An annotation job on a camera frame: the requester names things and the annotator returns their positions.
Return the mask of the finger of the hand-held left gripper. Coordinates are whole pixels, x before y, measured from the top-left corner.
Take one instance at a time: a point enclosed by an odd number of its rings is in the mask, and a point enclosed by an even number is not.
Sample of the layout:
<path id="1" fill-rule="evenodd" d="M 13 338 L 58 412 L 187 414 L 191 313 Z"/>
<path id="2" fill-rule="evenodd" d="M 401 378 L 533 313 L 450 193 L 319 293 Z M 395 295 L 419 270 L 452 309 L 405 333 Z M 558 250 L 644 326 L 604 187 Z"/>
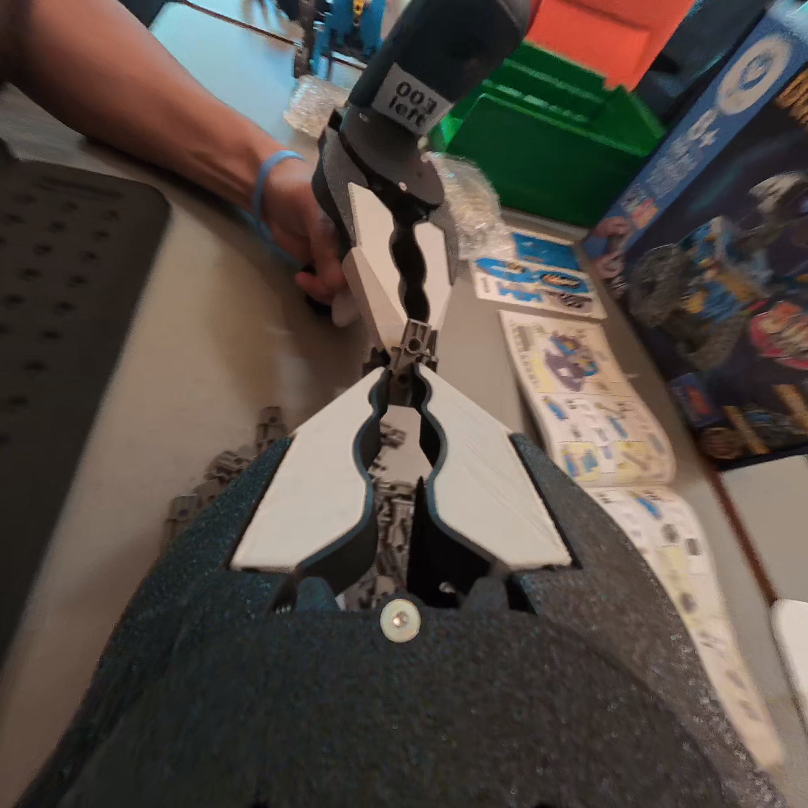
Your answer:
<path id="1" fill-rule="evenodd" d="M 347 185 L 354 241 L 343 261 L 351 295 L 373 346 L 399 351 L 408 322 L 399 296 L 401 275 L 391 249 L 396 224 L 368 187 Z"/>
<path id="2" fill-rule="evenodd" d="M 435 225 L 416 225 L 413 232 L 425 264 L 422 286 L 429 307 L 427 323 L 433 330 L 440 330 L 452 295 L 444 231 Z"/>

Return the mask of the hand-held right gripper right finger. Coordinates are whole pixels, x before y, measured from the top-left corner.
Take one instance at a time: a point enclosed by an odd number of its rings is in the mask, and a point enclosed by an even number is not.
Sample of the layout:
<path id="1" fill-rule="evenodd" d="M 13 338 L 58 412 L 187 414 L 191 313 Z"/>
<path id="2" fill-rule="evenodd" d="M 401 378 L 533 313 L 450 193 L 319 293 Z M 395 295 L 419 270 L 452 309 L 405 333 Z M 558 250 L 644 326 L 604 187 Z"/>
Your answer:
<path id="1" fill-rule="evenodd" d="M 512 432 L 428 367 L 413 371 L 431 523 L 498 570 L 569 567 L 573 559 Z"/>

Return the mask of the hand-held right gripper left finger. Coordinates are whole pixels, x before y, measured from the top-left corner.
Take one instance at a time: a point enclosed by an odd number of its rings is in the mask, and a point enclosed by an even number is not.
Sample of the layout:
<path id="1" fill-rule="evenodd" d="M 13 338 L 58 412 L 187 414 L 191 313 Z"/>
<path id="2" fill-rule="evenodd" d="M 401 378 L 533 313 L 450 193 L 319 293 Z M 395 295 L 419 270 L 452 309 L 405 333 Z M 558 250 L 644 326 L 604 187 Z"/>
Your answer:
<path id="1" fill-rule="evenodd" d="M 369 571 L 378 543 L 369 470 L 386 411 L 387 371 L 374 369 L 293 432 L 232 571 L 320 578 L 336 594 Z"/>

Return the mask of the pile of grey track links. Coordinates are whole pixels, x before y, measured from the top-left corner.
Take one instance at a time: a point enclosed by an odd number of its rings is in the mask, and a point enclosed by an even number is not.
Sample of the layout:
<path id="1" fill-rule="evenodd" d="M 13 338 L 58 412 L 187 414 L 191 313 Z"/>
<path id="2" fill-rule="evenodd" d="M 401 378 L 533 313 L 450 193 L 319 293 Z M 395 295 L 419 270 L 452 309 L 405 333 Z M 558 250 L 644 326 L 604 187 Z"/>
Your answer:
<path id="1" fill-rule="evenodd" d="M 407 582 L 409 547 L 415 511 L 415 439 L 408 435 L 414 416 L 402 407 L 390 407 L 380 424 L 380 450 L 369 469 L 377 517 L 377 551 L 367 573 L 338 596 L 343 609 L 375 609 L 388 595 L 402 591 Z M 211 505 L 272 443 L 289 435 L 281 407 L 263 408 L 255 439 L 235 450 L 217 454 L 201 483 L 174 498 L 165 523 L 163 547 L 175 540 L 197 515 Z"/>

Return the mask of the person's left forearm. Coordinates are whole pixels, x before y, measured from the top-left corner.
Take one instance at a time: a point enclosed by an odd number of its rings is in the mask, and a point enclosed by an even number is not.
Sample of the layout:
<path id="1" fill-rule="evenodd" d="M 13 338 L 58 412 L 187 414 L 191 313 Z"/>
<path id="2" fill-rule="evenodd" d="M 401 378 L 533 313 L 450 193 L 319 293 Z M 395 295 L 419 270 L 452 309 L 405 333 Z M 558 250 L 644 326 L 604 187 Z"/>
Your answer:
<path id="1" fill-rule="evenodd" d="M 74 131 L 248 207 L 276 143 L 119 2 L 2 2 L 2 82 Z"/>

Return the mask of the grey desk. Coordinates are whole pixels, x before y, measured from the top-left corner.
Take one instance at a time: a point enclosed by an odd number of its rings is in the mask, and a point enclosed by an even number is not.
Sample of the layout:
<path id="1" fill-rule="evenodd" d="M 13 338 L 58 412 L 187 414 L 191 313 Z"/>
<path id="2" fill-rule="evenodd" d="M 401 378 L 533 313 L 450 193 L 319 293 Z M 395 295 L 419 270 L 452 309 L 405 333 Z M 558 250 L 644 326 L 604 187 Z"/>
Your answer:
<path id="1" fill-rule="evenodd" d="M 217 98 L 285 146 L 316 145 L 283 118 L 291 48 L 186 5 L 163 7 L 150 31 Z M 170 201 L 167 235 L 2 678 L 2 806 L 41 769 L 88 687 L 110 633 L 165 536 L 170 500 L 209 460 L 255 436 L 258 411 L 281 406 L 289 427 L 353 383 L 366 355 L 359 325 L 312 312 L 283 262 L 238 213 L 177 178 L 91 145 L 8 89 L 2 138 L 24 158 L 151 184 Z M 612 300 L 605 331 L 621 368 L 671 440 L 672 487 L 695 511 L 752 678 L 768 702 L 783 764 L 770 769 L 788 803 L 806 806 L 806 736 L 770 631 L 768 597 L 741 550 L 711 475 L 649 356 Z M 439 373 L 514 431 L 533 424 L 510 373 L 498 309 L 460 278 L 439 341 Z"/>

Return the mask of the person's left hand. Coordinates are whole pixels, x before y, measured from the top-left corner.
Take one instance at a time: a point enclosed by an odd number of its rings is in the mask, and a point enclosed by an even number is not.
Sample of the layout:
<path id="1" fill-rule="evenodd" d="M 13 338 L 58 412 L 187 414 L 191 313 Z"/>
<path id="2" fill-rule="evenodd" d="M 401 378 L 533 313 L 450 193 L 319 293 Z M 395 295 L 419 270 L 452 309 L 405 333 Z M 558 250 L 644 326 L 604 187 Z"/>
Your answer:
<path id="1" fill-rule="evenodd" d="M 313 167 L 291 153 L 278 153 L 261 166 L 262 222 L 273 242 L 299 263 L 298 287 L 318 304 L 331 306 L 348 283 L 338 234 L 312 188 Z"/>

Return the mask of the clear bag of small parts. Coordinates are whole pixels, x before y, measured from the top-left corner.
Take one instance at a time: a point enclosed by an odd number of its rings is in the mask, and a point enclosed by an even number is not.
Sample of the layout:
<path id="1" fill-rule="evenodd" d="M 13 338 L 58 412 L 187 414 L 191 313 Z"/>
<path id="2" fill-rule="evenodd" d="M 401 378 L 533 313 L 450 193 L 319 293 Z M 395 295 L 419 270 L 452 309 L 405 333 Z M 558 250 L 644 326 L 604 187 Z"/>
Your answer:
<path id="1" fill-rule="evenodd" d="M 298 133 L 316 140 L 332 113 L 344 109 L 348 96 L 348 89 L 325 79 L 311 74 L 300 77 L 284 110 L 284 121 Z"/>
<path id="2" fill-rule="evenodd" d="M 436 168 L 443 184 L 459 258 L 474 261 L 515 257 L 512 235 L 502 218 L 500 197 L 477 164 L 435 151 L 428 151 L 424 157 Z"/>

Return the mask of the blue sticker sheet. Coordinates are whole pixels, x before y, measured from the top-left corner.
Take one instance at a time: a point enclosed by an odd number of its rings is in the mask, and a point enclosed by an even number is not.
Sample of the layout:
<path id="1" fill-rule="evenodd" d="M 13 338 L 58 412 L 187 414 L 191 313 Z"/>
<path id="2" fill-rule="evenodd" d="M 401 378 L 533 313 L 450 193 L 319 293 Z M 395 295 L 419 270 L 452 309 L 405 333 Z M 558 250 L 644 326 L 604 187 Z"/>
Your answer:
<path id="1" fill-rule="evenodd" d="M 601 322 L 607 318 L 595 282 L 568 239 L 507 227 L 487 253 L 470 262 L 481 300 Z"/>

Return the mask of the blue brick model vehicle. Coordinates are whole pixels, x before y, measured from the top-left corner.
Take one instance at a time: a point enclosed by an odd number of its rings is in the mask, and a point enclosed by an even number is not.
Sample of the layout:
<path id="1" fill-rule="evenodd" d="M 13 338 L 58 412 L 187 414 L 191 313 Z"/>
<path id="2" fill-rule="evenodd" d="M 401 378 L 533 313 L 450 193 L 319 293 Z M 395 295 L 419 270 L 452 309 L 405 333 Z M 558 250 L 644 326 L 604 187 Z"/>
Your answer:
<path id="1" fill-rule="evenodd" d="M 380 48 L 386 1 L 278 1 L 277 6 L 301 29 L 294 56 L 295 78 L 319 74 L 327 62 L 330 78 L 335 61 L 347 57 L 367 64 Z"/>

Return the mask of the open instruction booklet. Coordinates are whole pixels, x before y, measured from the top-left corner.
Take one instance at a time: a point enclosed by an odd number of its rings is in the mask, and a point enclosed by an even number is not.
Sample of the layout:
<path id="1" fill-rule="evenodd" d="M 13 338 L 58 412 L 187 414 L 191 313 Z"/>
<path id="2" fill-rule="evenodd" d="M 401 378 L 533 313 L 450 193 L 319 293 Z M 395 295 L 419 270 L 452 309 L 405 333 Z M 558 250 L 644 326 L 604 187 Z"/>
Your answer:
<path id="1" fill-rule="evenodd" d="M 500 310 L 508 354 L 545 452 L 626 534 L 672 599 L 755 761 L 784 757 L 742 659 L 710 542 L 667 483 L 670 440 L 623 374 L 601 326 Z"/>

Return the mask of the blue wristband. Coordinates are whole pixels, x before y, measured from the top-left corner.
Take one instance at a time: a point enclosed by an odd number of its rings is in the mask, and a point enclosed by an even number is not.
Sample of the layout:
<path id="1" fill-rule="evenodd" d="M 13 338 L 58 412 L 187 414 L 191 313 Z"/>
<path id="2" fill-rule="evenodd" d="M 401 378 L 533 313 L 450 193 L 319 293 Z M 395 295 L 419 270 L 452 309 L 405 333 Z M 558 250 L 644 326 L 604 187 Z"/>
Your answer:
<path id="1" fill-rule="evenodd" d="M 283 259 L 295 271 L 302 271 L 306 269 L 306 267 L 275 242 L 271 230 L 263 219 L 263 199 L 269 175 L 276 167 L 287 161 L 303 160 L 304 157 L 302 155 L 290 149 L 281 149 L 265 158 L 258 167 L 255 182 L 250 193 L 249 207 L 247 209 L 250 215 L 250 224 L 258 240 L 271 254 Z"/>

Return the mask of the green plastic bin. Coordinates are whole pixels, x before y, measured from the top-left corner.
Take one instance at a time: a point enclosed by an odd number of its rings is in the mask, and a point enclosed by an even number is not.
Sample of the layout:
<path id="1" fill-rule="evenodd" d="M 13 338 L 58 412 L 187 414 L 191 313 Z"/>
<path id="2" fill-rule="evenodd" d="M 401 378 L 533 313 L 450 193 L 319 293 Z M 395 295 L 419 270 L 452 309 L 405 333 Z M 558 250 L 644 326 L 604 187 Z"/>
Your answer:
<path id="1" fill-rule="evenodd" d="M 473 162 L 502 207 L 590 229 L 665 132 L 639 96 L 525 41 L 429 141 Z"/>

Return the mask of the printed toy set box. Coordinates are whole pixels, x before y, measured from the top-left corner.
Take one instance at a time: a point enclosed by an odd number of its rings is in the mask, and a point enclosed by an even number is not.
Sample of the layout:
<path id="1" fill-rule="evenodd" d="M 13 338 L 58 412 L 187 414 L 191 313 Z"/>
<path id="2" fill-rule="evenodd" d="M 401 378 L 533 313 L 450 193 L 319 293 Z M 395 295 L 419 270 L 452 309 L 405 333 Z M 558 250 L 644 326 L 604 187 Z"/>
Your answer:
<path id="1" fill-rule="evenodd" d="M 769 2 L 582 242 L 702 455 L 807 444 L 806 2 Z"/>

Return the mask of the black perforated foam pad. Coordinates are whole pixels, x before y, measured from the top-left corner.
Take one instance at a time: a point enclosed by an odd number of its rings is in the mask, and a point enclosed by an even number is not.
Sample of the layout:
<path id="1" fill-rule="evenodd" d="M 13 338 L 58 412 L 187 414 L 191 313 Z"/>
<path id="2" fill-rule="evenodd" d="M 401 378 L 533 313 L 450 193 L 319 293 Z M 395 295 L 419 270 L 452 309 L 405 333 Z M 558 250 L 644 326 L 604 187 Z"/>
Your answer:
<path id="1" fill-rule="evenodd" d="M 2 141 L 2 662 L 169 218 L 155 187 Z"/>

